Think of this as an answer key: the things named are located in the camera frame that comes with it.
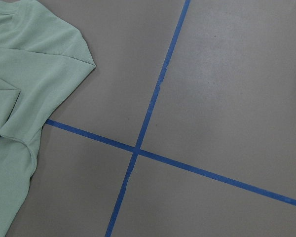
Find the blue tape grid lines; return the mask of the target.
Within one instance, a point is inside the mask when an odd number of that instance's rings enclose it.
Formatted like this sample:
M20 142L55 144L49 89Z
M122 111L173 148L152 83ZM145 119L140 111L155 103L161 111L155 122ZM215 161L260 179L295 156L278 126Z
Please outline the blue tape grid lines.
M96 70L53 119L134 146L114 237L296 237L296 0L64 0Z

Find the light green long-sleeve shirt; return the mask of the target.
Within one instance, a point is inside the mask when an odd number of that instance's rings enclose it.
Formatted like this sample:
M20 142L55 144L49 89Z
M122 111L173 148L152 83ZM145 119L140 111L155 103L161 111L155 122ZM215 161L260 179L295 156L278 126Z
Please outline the light green long-sleeve shirt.
M79 29L36 0L0 0L0 237L28 194L43 125L95 67Z

